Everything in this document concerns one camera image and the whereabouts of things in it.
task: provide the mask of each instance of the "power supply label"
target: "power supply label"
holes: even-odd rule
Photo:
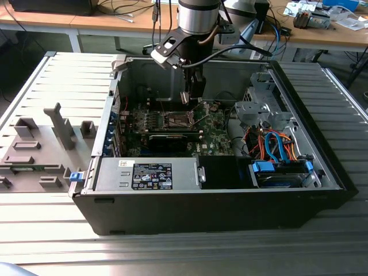
[[[134,164],[133,190],[172,190],[171,164]]]

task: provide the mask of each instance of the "motherboard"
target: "motherboard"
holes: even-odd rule
[[[225,106],[219,102],[201,102],[186,109],[181,103],[147,101],[121,112],[123,155],[233,155],[225,127]]]

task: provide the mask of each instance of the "blue cable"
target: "blue cable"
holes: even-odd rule
[[[285,161],[286,163],[290,163],[290,160],[288,158],[288,155],[285,153],[285,151],[283,151],[283,146],[282,146],[282,139],[280,137],[279,134],[275,133],[275,132],[270,132],[269,134],[266,135],[266,138],[264,139],[264,146],[266,147],[266,152],[268,155],[270,155],[270,157],[272,159],[275,160],[276,163],[278,163],[278,159],[276,158],[276,156],[274,156],[270,150],[270,145],[269,145],[269,141],[270,141],[270,137],[271,135],[274,135],[276,136],[276,139],[277,139],[277,143],[278,143],[278,150],[280,152],[280,156],[281,156],[281,159],[283,161]]]
[[[275,53],[278,51],[278,45],[280,43],[280,34],[278,33],[278,30],[276,28],[276,26],[272,23],[270,23],[271,27],[274,28],[275,32],[276,32],[276,38],[277,38],[277,44],[276,44],[276,48],[275,50],[272,52],[274,55],[271,57],[271,60],[273,60],[273,58],[275,57]]]

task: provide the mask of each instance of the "metal workbench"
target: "metal workbench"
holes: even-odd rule
[[[109,80],[83,79],[70,71],[55,83],[52,72],[77,64],[90,67],[90,73],[108,75],[113,59],[80,53],[45,57],[0,120],[0,158],[16,135],[16,117],[35,114],[35,121],[51,125],[39,112],[43,103],[62,100],[65,107],[70,105],[72,125],[83,120],[98,125]],[[61,91],[60,82],[70,87]],[[81,83],[90,86],[88,91],[76,91],[73,85],[80,88]],[[47,93],[55,89],[57,93]],[[77,105],[71,99],[84,101]],[[92,117],[83,116],[86,108],[93,108]],[[366,180],[356,185],[359,194],[351,201],[318,214],[300,229],[228,233],[98,236],[67,193],[0,194],[0,261],[39,276],[366,275]]]

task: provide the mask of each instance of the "slotted metal surface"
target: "slotted metal surface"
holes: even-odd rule
[[[280,66],[350,178],[357,179],[359,175],[362,178],[359,182],[368,185],[366,112],[352,101],[353,97],[333,74],[319,64],[280,63]]]
[[[13,126],[19,118],[31,117],[37,125],[52,125],[43,109],[54,107],[57,102],[62,106],[60,113],[69,118],[72,126],[80,126],[82,121],[93,121],[99,126],[114,59],[114,55],[74,53],[45,57],[2,125],[0,159],[17,135]]]
[[[340,122],[339,129],[329,121],[318,124],[326,135],[366,129],[361,123]],[[352,152],[336,150],[347,166],[362,156],[351,157]],[[300,229],[233,233],[98,236],[67,193],[0,194],[0,262],[40,276],[366,275],[364,177],[363,172],[352,174],[359,194],[350,202],[321,212]]]

